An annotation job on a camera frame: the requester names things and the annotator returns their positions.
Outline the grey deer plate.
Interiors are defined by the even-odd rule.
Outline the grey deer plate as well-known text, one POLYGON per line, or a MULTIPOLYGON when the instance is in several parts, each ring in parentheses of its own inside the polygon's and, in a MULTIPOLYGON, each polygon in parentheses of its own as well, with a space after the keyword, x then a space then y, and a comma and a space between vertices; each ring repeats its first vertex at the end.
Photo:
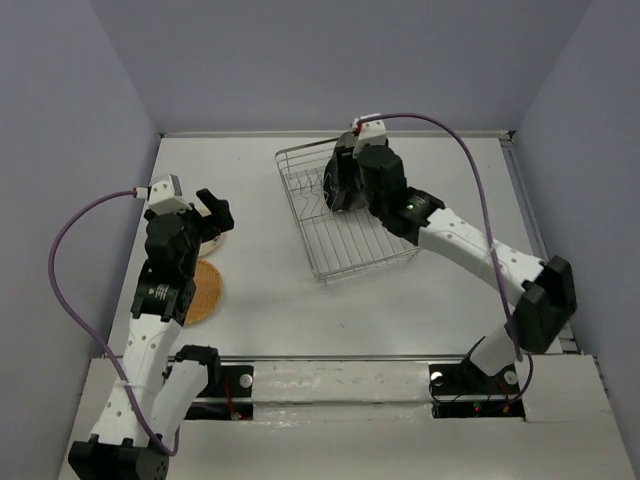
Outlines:
POLYGON ((349 130, 341 134, 335 144, 335 149, 352 150, 357 142, 357 136, 353 131, 349 130))

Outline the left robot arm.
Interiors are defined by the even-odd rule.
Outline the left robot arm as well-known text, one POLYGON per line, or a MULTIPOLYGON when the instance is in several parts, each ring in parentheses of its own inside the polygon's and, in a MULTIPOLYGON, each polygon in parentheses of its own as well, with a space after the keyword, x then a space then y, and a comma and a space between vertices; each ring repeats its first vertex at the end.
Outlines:
POLYGON ((68 463, 80 479, 164 479, 179 448, 179 431, 198 394, 221 383, 213 347, 187 345, 169 352, 196 294, 202 243, 234 227, 229 204, 208 189, 196 196, 201 214, 178 194, 136 188, 145 198, 145 252, 131 305, 124 353, 104 350, 117 378, 86 441, 72 444, 68 463))

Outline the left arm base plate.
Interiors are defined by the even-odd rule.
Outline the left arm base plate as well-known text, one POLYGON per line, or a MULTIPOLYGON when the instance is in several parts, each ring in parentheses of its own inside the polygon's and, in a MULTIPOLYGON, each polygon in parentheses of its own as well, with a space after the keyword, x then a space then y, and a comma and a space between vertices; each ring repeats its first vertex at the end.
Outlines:
POLYGON ((222 365, 220 381, 207 387, 196 397, 185 419, 190 421, 250 421, 254 415, 252 400, 254 367, 222 365))

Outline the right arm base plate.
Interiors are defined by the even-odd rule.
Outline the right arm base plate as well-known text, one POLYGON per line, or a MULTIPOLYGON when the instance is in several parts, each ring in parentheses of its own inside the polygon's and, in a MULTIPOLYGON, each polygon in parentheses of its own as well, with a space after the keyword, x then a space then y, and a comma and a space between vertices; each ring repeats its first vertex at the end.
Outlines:
POLYGON ((526 416, 513 364, 494 376, 486 376, 472 364, 430 364, 428 389, 435 419, 524 419, 526 416))

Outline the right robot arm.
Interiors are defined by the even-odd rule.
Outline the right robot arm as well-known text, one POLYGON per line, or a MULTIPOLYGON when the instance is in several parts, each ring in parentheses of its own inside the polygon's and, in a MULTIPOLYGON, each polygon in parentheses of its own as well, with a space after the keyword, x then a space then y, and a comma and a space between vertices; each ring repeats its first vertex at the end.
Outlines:
POLYGON ((518 354, 543 354, 577 310, 571 264, 495 241, 437 197, 408 185, 402 159, 387 145, 338 155, 348 187, 392 235, 435 253, 493 287, 507 319, 472 347, 460 379, 470 391, 491 386, 518 354))

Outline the black round plate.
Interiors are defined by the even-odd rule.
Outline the black round plate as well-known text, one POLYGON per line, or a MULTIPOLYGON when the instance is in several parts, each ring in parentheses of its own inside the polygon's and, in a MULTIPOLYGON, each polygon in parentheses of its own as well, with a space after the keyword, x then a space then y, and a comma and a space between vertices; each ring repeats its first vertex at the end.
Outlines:
POLYGON ((355 211, 365 206, 361 172, 352 148, 334 148, 322 186, 324 201, 331 212, 355 211))

